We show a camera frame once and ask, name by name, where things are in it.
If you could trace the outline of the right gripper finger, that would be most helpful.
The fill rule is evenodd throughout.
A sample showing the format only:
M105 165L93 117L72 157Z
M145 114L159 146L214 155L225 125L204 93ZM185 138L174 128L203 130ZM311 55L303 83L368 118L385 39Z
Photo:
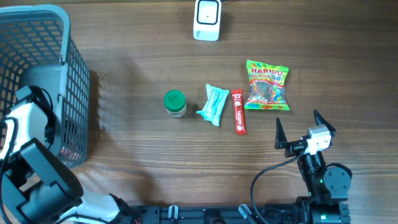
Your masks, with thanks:
M284 149L288 145L287 138L285 136L282 123L279 118L276 118L276 132L275 132L275 144L276 149Z
M336 129L327 120L325 120L323 118L323 116L318 112L318 110L314 110L313 115L314 115L315 123L317 124L317 126L324 124L328 128L330 135L331 136L335 135Z

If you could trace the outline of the green Haribo gummy bag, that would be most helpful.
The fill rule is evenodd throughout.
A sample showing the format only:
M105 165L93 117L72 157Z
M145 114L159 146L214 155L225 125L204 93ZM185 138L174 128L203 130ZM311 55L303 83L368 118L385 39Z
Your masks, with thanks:
M245 109L290 110L285 99L285 79L289 73L288 67L247 60L246 68L250 92L244 105Z

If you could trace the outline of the teal tissue wipes pack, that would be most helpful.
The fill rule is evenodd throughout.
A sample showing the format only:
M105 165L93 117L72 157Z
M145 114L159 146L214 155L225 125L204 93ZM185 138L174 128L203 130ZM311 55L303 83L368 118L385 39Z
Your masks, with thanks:
M229 90L223 90L210 84L206 84L207 101L202 110L196 111L206 121L209 121L214 126L220 125L220 118L226 99L229 95Z

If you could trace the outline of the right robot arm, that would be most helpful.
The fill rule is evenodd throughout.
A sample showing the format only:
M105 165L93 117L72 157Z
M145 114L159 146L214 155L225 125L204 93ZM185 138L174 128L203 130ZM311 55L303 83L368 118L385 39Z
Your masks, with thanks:
M297 197L289 206L290 214L281 217L291 223L350 223L348 190L352 171L339 163L327 164L322 152L332 146L336 129L321 114L313 111L315 126L297 141L289 142L282 123L276 119L275 148L284 149L285 157L294 157L308 190L307 197Z

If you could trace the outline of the red Nescafe coffee stick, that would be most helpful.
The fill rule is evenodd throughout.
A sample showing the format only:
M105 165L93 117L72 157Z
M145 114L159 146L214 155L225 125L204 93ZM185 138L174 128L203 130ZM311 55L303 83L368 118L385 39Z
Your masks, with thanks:
M232 98L235 116L235 132L239 135L247 134L244 119L243 91L242 89L232 90Z

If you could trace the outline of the green lid jar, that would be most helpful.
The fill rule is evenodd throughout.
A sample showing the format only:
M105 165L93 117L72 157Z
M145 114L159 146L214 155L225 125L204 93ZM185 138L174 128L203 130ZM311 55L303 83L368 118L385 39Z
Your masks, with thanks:
M180 90L170 90L164 96L164 106L171 117L180 118L187 110L186 97Z

